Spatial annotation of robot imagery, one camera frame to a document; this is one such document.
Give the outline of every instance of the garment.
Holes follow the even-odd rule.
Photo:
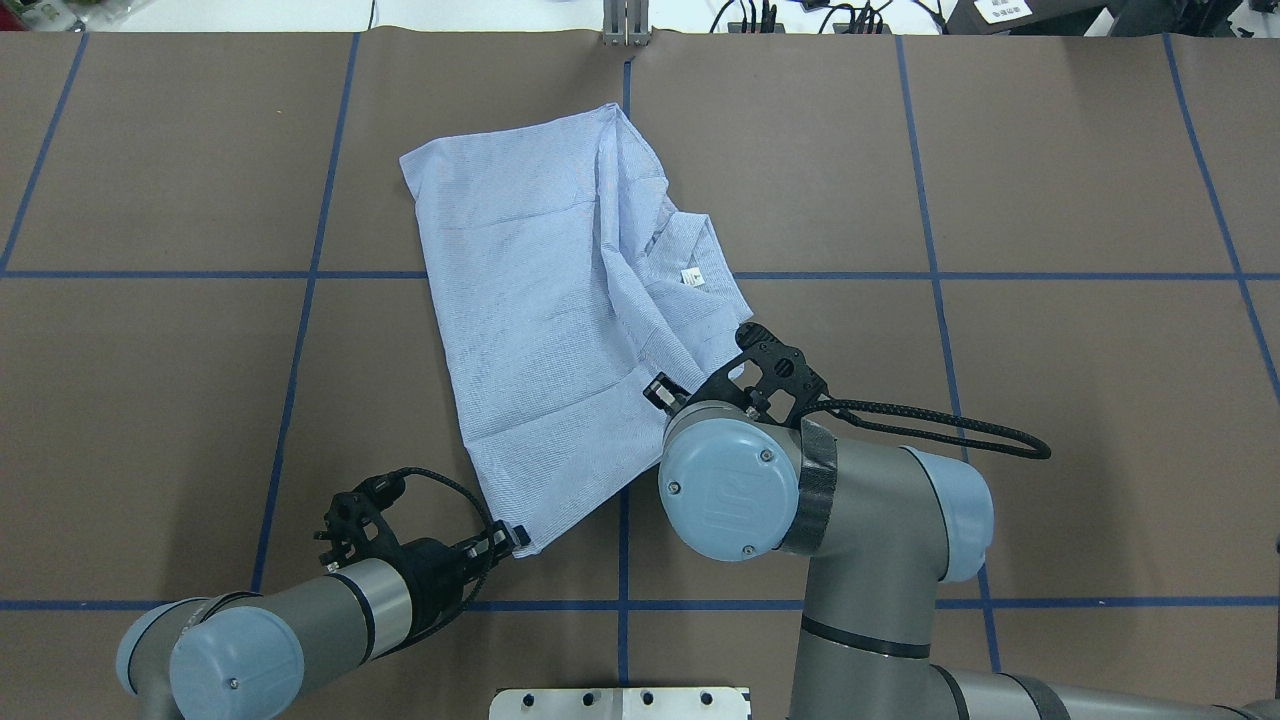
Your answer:
[[[401,168],[463,445],[493,516],[529,530],[517,556],[540,552],[658,461],[654,375],[698,388],[751,311],[616,104],[434,140]]]

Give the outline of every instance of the black band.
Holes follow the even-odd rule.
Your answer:
[[[374,609],[369,606],[369,598],[365,597],[365,591],[360,589],[356,580],[337,573],[330,573],[325,577],[342,580],[342,584],[347,585],[351,594],[356,596],[356,601],[360,602],[360,611],[365,614],[365,656],[360,659],[360,664],[364,665],[369,662],[369,656],[374,653]]]
[[[960,689],[960,683],[956,682],[955,675],[947,671],[946,667],[932,665],[938,675],[942,675],[942,680],[951,689],[951,700],[956,703],[957,720],[969,720],[969,703],[964,701],[964,691]]]
[[[836,495],[836,436],[813,420],[800,420],[800,503],[782,544],[786,552],[813,555],[822,544]]]
[[[1001,673],[1001,675],[1012,679],[1015,683],[1027,691],[1027,696],[1032,698],[1032,703],[1036,705],[1036,712],[1039,714],[1041,720],[1071,720],[1071,714],[1066,711],[1066,706],[1062,705],[1062,698],[1057,697],[1053,688],[1044,684],[1042,680],[1036,678],[1028,678],[1027,675],[1014,675],[1011,673]]]
[[[1231,707],[1230,705],[1215,705],[1213,707],[1221,707],[1222,710],[1230,710],[1231,712],[1244,717],[1244,720],[1263,720],[1263,717],[1256,712],[1244,710],[1243,707]]]
[[[879,638],[869,638],[867,635],[859,635],[858,633],[850,633],[849,630],[841,630],[840,628],[832,628],[831,625],[819,623],[808,615],[803,615],[800,618],[800,629],[824,641],[840,643],[854,650],[865,650],[867,652],[874,652],[876,655],[890,655],[892,657],[905,657],[908,660],[924,660],[929,656],[929,646],[927,644],[896,643],[892,641],[882,641]]]

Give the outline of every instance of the white label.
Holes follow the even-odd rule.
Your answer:
[[[680,282],[687,284],[689,287],[698,287],[707,281],[703,279],[701,269],[689,268],[687,270],[680,270]]]
[[[973,0],[973,4],[988,24],[1007,23],[1032,14],[1027,0]]]

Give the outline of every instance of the blue round cap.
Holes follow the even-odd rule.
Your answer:
[[[269,720],[297,697],[305,664],[289,625],[261,607],[230,607],[187,630],[169,656],[187,720]]]
[[[996,507],[982,473],[968,462],[904,446],[933,483],[947,525],[947,574],[943,583],[961,583],[978,574],[996,529]]]
[[[124,692],[136,696],[138,691],[134,689],[133,683],[129,680],[129,661],[133,660],[133,648],[138,647],[138,641],[146,634],[147,629],[160,619],[161,615],[169,612],[174,607],[191,602],[193,600],[207,600],[204,597],[188,597],[187,600],[179,600],[178,602],[169,602],[159,607],[152,607],[147,610],[142,618],[138,618],[129,625],[128,630],[124,630],[124,637],[120,638],[120,644],[115,648],[115,679],[120,680],[124,687]]]
[[[658,492],[685,544],[730,562],[777,547],[800,503],[800,480],[777,441],[728,418],[694,423],[671,441]]]

